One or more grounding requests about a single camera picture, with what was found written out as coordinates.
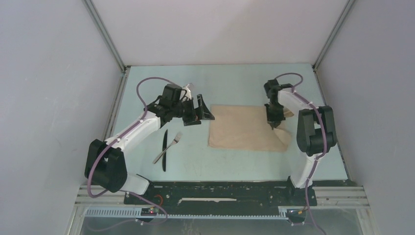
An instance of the table surface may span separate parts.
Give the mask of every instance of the table surface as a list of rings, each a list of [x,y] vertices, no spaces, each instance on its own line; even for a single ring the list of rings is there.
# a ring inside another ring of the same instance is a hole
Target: table surface
[[[265,82],[285,72],[302,74],[304,82],[298,86],[297,91],[316,105],[324,105],[310,64],[131,67],[114,131],[120,132],[142,113],[144,106],[137,97],[136,86],[144,78],[164,77],[180,86],[193,83],[193,94],[202,94],[208,107],[212,104],[262,106],[268,102],[263,88]],[[282,84],[295,84],[299,78],[288,75],[279,81]],[[142,84],[139,91],[143,99],[149,103],[162,94],[165,85],[164,81],[149,80]],[[300,158],[295,138],[297,118],[288,118],[286,125],[293,138],[284,153],[226,150],[208,146],[209,121],[204,121],[202,125],[184,127],[181,118],[174,118],[127,153],[127,169],[128,172],[137,173],[151,181],[286,180]],[[156,164],[152,164],[152,161],[161,152],[166,129],[168,142],[171,142],[179,131],[183,136],[178,144],[168,150],[167,171],[163,172],[161,160]],[[314,179],[347,179],[337,146],[331,148],[322,159]]]

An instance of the robotic arm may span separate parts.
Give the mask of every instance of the robotic arm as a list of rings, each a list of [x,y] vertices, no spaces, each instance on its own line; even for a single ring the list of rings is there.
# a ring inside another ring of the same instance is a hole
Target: robotic arm
[[[285,120],[284,107],[298,117],[297,145],[303,154],[297,167],[292,171],[289,181],[291,181],[293,189],[302,189],[306,186],[307,177],[315,170],[313,169],[314,162],[316,160],[320,162],[322,159],[318,156],[323,153],[323,134],[321,128],[315,127],[315,123],[324,125],[327,152],[336,145],[337,137],[333,109],[329,106],[319,107],[317,110],[323,121],[323,123],[319,123],[313,108],[295,95],[292,87],[291,84],[280,85],[276,79],[269,80],[264,85],[267,97],[270,99],[269,104],[265,104],[265,107],[267,121],[272,128],[276,128]],[[309,185],[312,185],[312,178],[309,180]]]
[[[201,94],[197,95],[199,107],[194,107],[192,88],[192,84],[184,87],[166,85],[162,95],[147,105],[147,113],[141,114],[130,126],[105,141],[94,140],[88,151],[85,177],[88,178],[98,155],[108,147],[109,143],[115,142],[98,162],[92,175],[92,182],[110,192],[124,190],[139,195],[144,194],[150,183],[140,175],[127,172],[125,154],[173,118],[182,118],[184,126],[201,124],[202,120],[215,120]]]

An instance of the brown paper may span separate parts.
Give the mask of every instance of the brown paper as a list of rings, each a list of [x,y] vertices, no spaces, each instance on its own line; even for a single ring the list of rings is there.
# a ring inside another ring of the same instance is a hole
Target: brown paper
[[[285,152],[291,142],[284,121],[272,130],[264,106],[212,105],[211,111],[210,147]]]

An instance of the fork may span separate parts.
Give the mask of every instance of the fork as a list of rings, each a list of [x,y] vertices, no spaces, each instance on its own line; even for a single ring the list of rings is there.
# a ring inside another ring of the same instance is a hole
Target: fork
[[[177,135],[175,136],[175,138],[173,139],[173,141],[167,146],[167,148],[165,150],[163,150],[163,152],[161,152],[161,154],[159,154],[153,161],[153,164],[156,164],[157,161],[163,156],[163,154],[173,145],[177,144],[180,140],[180,138],[182,137],[182,133],[179,132],[177,133]]]

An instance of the knife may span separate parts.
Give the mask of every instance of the knife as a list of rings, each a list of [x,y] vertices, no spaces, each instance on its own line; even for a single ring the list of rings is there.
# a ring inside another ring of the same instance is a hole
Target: knife
[[[168,130],[166,130],[166,132],[164,133],[164,139],[163,139],[163,151],[166,149],[166,147],[167,147],[167,131]],[[161,165],[162,165],[162,167],[163,167],[163,171],[164,172],[166,172],[166,153],[167,152],[165,152],[164,154],[163,154],[163,159],[162,159],[162,161],[161,161]]]

